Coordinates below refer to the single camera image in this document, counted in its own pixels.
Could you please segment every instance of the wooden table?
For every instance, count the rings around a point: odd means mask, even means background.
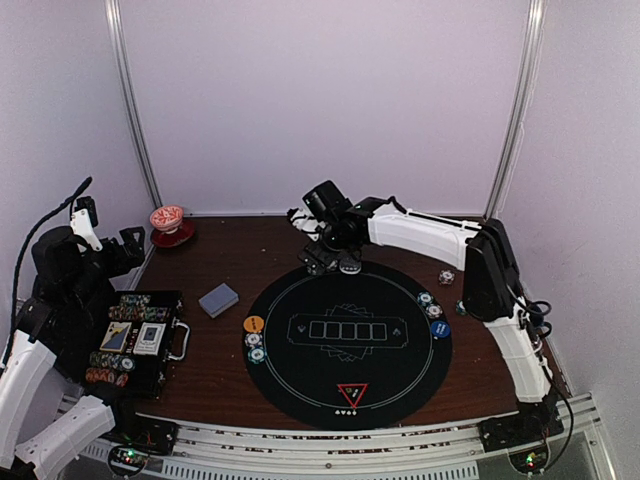
[[[158,249],[138,288],[181,290],[184,319],[192,335],[187,357],[174,364],[161,398],[140,402],[140,412],[175,419],[242,427],[308,429],[264,399],[246,372],[242,322],[254,300],[272,281],[299,267],[304,235],[283,217],[198,218],[196,238],[174,250]],[[443,305],[452,328],[453,360],[436,395],[402,425],[428,425],[515,410],[514,386],[498,346],[478,321],[460,316],[463,273],[450,287],[438,285],[445,264],[394,248],[366,247],[365,260],[410,275]],[[221,283],[240,302],[216,319],[198,299]],[[179,349],[181,338],[174,345]]]

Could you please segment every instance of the orange poker chip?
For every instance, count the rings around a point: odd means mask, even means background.
[[[242,324],[244,329],[249,333],[260,333],[264,328],[264,320],[262,317],[251,316],[248,317]]]

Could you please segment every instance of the round black mat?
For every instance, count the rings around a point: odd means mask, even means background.
[[[392,425],[433,396],[451,362],[449,326],[444,314],[428,318],[418,302],[425,291],[375,263],[358,275],[294,270],[249,312],[264,320],[243,332],[249,374],[271,403],[306,424]]]

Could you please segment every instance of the deck of cards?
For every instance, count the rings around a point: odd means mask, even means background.
[[[227,308],[238,303],[238,294],[226,283],[214,288],[199,300],[200,306],[211,318],[215,318]]]

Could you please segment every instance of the poker chip rack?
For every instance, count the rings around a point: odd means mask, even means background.
[[[115,292],[108,312],[109,329],[116,322],[128,325],[122,340],[125,346],[119,352],[101,350],[107,337],[96,344],[89,357],[85,386],[106,381],[123,388],[127,396],[157,398],[166,381],[168,363],[181,361],[186,354],[190,329],[181,321],[182,305],[179,291]],[[178,328],[184,328],[186,333],[181,353],[176,356],[172,353],[172,345]],[[157,337],[153,342],[147,342],[154,348],[140,354],[138,339],[149,330]]]

